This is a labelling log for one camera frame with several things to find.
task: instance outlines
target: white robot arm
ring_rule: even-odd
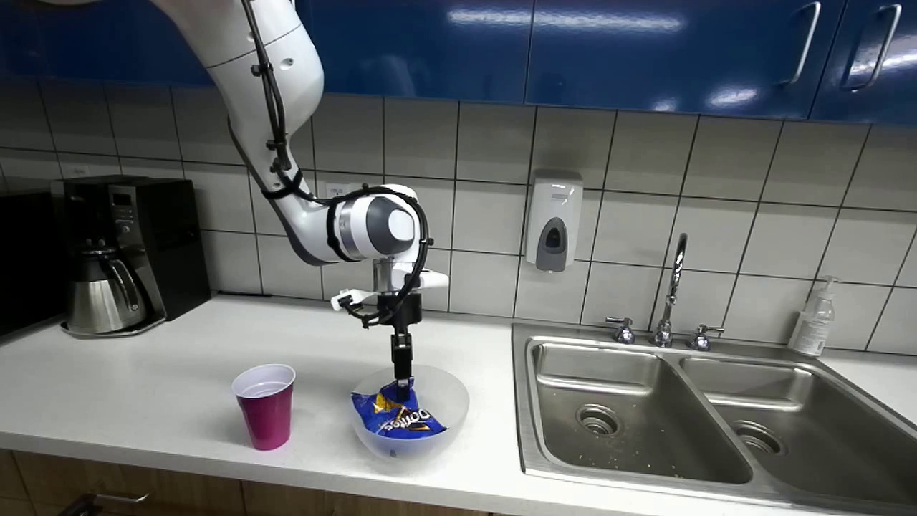
[[[425,273],[425,208],[407,187],[364,187],[314,198],[288,155],[288,134],[314,112],[324,90],[321,59],[291,0],[152,0],[181,29],[214,81],[230,131],[260,193],[274,206],[291,249],[307,263],[374,259],[382,292],[346,289],[333,307],[364,326],[390,325],[394,379],[410,382],[410,333],[420,322],[413,289],[443,287]],[[357,305],[377,294],[377,312]]]

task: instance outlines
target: wall-mounted soap dispenser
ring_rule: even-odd
[[[528,263],[555,270],[572,263],[582,211],[582,177],[572,171],[538,171],[528,211]]]

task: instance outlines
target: bowl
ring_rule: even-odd
[[[393,383],[393,369],[374,369],[372,375],[360,379],[354,383],[353,393],[357,395],[369,395],[377,393],[383,383]],[[413,366],[413,391],[417,395],[417,408],[433,412],[433,418],[437,423],[443,423],[443,432],[429,432],[429,436],[415,436],[415,438],[393,438],[393,436],[377,436],[372,431],[367,431],[364,418],[357,415],[357,409],[349,403],[349,426],[357,436],[357,442],[369,449],[369,455],[397,464],[397,462],[425,462],[429,455],[435,455],[437,449],[443,449],[455,432],[465,423],[468,415],[468,391],[465,383],[437,369],[437,366],[425,366],[415,365]]]

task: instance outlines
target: kettle handle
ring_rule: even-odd
[[[112,270],[115,283],[122,292],[122,300],[134,310],[139,305],[139,289],[134,276],[125,270],[125,263],[118,256],[105,256],[104,263]]]

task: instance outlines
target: sink basin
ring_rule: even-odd
[[[741,484],[748,464],[674,366],[650,353],[533,349],[536,412],[554,458]]]
[[[685,358],[753,458],[801,494],[917,505],[913,432],[814,366]]]
[[[525,472],[917,514],[917,431],[787,349],[692,353],[516,326],[512,373]]]

